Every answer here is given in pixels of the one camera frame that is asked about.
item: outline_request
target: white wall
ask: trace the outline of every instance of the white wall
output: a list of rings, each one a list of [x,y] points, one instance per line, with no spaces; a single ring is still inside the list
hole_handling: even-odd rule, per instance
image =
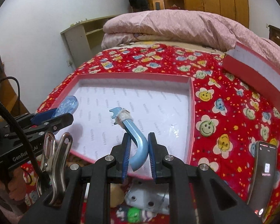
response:
[[[35,111],[72,72],[61,31],[86,18],[129,9],[129,0],[5,0],[0,8],[0,56],[6,75],[19,80],[27,109]]]
[[[260,37],[269,38],[266,24],[280,28],[280,6],[276,0],[249,0],[249,29]]]

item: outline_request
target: open box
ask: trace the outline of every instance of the open box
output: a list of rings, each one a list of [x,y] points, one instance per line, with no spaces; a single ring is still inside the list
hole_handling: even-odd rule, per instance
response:
[[[71,153],[95,162],[121,144],[125,130],[114,125],[110,109],[122,107],[131,112],[135,125],[147,137],[154,132],[159,144],[186,163],[190,162],[194,131],[193,84],[190,78],[153,73],[98,73],[77,75],[62,91],[51,108],[74,95],[79,106],[74,122],[60,130],[73,136]],[[132,143],[131,155],[137,151]],[[149,158],[129,175],[151,178]]]

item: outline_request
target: metal screw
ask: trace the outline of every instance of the metal screw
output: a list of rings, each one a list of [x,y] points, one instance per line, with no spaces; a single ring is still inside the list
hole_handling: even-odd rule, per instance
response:
[[[199,168],[202,170],[202,171],[206,171],[208,170],[209,166],[205,163],[202,163],[199,165]]]
[[[79,168],[79,165],[74,163],[69,167],[71,170],[77,170]]]
[[[112,161],[114,157],[112,155],[105,156],[106,161]]]
[[[166,161],[172,161],[173,159],[174,159],[174,156],[172,156],[172,155],[165,156]]]

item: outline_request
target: pink blanket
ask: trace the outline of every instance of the pink blanket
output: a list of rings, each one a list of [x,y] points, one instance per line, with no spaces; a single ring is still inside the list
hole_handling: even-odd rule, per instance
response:
[[[277,44],[218,14],[185,10],[128,13],[106,22],[104,32],[103,49],[127,42],[171,40],[225,52],[233,49],[238,41],[280,69],[280,47]]]

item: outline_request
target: smartphone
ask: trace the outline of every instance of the smartphone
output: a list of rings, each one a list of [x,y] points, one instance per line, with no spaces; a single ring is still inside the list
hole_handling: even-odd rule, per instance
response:
[[[272,194],[277,164],[277,148],[264,141],[255,143],[255,163],[247,204],[263,218]]]

